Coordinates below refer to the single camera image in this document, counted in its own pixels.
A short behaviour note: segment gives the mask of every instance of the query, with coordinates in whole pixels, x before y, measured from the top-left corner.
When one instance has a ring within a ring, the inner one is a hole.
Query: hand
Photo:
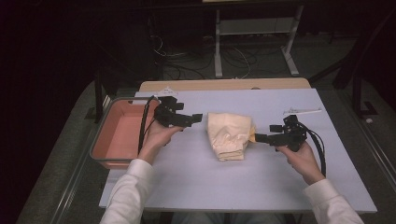
[[[177,126],[166,128],[154,120],[148,128],[147,137],[137,158],[150,164],[154,163],[160,148],[171,141],[172,135],[183,129]]]
[[[288,163],[303,176],[304,181],[308,185],[326,178],[321,173],[312,148],[308,143],[303,142],[297,152],[291,151],[288,147],[277,147],[276,149],[285,154],[288,158]]]

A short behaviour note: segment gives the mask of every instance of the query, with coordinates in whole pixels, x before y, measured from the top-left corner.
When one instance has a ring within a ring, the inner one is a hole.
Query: crumpled fabric
[[[248,116],[208,113],[207,133],[220,161],[241,161],[249,139],[254,141],[255,126]]]

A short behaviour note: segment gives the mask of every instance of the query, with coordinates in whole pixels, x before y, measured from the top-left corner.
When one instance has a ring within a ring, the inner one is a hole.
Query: person's left hand
[[[172,135],[183,129],[177,126],[163,127],[157,120],[154,120],[148,128],[147,138],[137,158],[150,164],[154,163],[160,148],[171,141]]]

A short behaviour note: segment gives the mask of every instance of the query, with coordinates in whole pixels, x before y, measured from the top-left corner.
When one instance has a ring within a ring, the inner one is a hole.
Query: white table surface
[[[150,96],[156,92],[138,92]],[[176,133],[154,162],[156,184],[146,203],[151,211],[305,212],[311,211],[303,195],[307,187],[286,157],[264,143],[249,143],[243,161],[218,161],[209,145],[207,112],[251,116],[257,133],[272,134],[270,124],[284,124],[284,111],[322,109],[298,115],[318,133],[326,148],[327,177],[360,213],[375,212],[375,205],[361,182],[332,121],[315,89],[180,91],[180,114],[203,113],[203,121]],[[312,139],[307,142],[318,153]],[[124,170],[111,170],[100,206]]]

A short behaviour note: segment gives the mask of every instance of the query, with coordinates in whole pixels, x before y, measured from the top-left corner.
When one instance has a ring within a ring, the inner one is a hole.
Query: pink tray
[[[132,159],[137,158],[140,125],[148,98],[119,98],[114,100],[99,126],[94,138],[91,157],[107,169],[126,169]],[[146,127],[159,104],[149,104]]]

